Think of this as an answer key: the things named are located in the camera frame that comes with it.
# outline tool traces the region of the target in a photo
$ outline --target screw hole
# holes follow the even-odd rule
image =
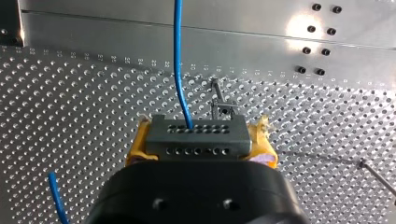
[[[157,211],[162,211],[167,207],[167,203],[164,199],[155,199],[152,208],[154,208]]]
[[[226,199],[223,201],[223,207],[230,211],[239,210],[239,204],[234,202],[232,199]]]

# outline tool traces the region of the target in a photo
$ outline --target mounting hole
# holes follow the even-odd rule
[[[218,147],[213,149],[213,155],[219,155],[219,154],[220,154],[220,149]]]
[[[152,208],[157,210],[157,211],[162,211],[167,207],[167,203],[164,199],[155,199],[154,202],[152,203]]]
[[[202,150],[200,148],[195,148],[194,149],[194,154],[195,155],[200,155],[202,153]]]
[[[191,148],[186,148],[186,149],[184,150],[184,153],[185,153],[186,155],[191,155],[192,149],[191,149]]]
[[[171,155],[173,153],[173,150],[172,150],[172,148],[167,148],[166,149],[166,154],[168,154],[168,155]]]
[[[180,155],[182,152],[183,152],[183,150],[182,150],[181,148],[175,149],[175,153],[176,153],[177,155]]]
[[[230,153],[230,149],[229,149],[229,148],[224,148],[224,149],[221,151],[221,153],[222,153],[223,155],[228,155],[228,154]]]
[[[230,211],[236,211],[239,210],[239,204],[234,202],[232,199],[226,199],[223,201],[223,207],[224,209],[230,210]]]

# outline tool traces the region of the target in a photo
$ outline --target silver surface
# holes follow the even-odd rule
[[[24,13],[22,19],[28,46],[69,49],[76,57],[172,68],[170,26],[34,13]],[[254,81],[265,77],[282,82],[306,79],[346,88],[392,90],[396,86],[395,50],[194,28],[184,28],[182,36],[183,69],[191,74],[203,69],[230,78],[249,76]],[[304,47],[311,48],[311,54],[303,54]],[[320,54],[324,48],[332,51],[330,56]],[[296,73],[296,66],[304,66],[306,74]],[[326,75],[316,75],[318,68]]]
[[[72,223],[83,223],[101,186],[123,166],[138,117],[182,118],[164,63],[112,63],[70,51],[5,47],[0,57],[4,223],[58,223],[49,171],[59,177]],[[210,119],[214,75],[208,71],[196,66],[184,73],[196,119]],[[248,120],[270,116],[279,170],[312,223],[387,223],[394,198],[368,171],[358,171],[356,162],[372,161],[396,185],[394,91],[311,79],[258,80],[251,73],[216,76],[224,97],[235,99]]]
[[[173,24],[173,0],[20,2],[24,10]],[[314,3],[322,4],[321,11],[312,10]],[[334,6],[343,11],[333,13]],[[395,10],[391,0],[189,0],[184,3],[183,25],[395,48]],[[313,34],[307,32],[309,25],[317,27]],[[331,27],[335,35],[326,34]]]

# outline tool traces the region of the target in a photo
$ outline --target screw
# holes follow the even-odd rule
[[[327,30],[327,34],[328,34],[328,35],[335,35],[336,32],[337,32],[337,31],[336,31],[334,28],[329,28],[329,29]]]
[[[320,9],[321,9],[321,4],[318,4],[318,3],[314,4],[314,5],[312,6],[312,9],[315,10],[315,11],[320,11]]]
[[[326,72],[323,69],[321,69],[321,68],[318,68],[315,73],[320,75],[320,76],[324,76],[324,74],[326,74]]]
[[[310,54],[311,53],[311,48],[308,48],[308,47],[303,48],[303,53],[304,54]]]
[[[331,51],[329,49],[323,49],[321,52],[324,56],[329,56]]]
[[[306,68],[301,67],[301,66],[298,66],[297,69],[296,69],[296,71],[297,71],[298,73],[304,74],[304,73],[306,72]]]
[[[317,30],[317,28],[315,26],[308,26],[307,30],[309,33],[314,33]]]
[[[340,13],[342,10],[343,10],[343,9],[342,9],[341,7],[334,7],[334,8],[332,9],[332,12],[338,14],[338,13]]]

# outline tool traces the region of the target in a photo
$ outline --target metal rod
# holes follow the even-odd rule
[[[221,92],[221,88],[220,88],[220,85],[219,85],[219,79],[218,78],[213,79],[212,87],[215,88],[216,95],[218,96],[218,99],[220,101],[222,101],[222,102],[225,102],[224,96],[222,95],[222,92]]]
[[[396,189],[377,171],[375,171],[370,165],[367,163],[363,164],[365,167],[381,184],[383,184],[394,196],[396,196]]]

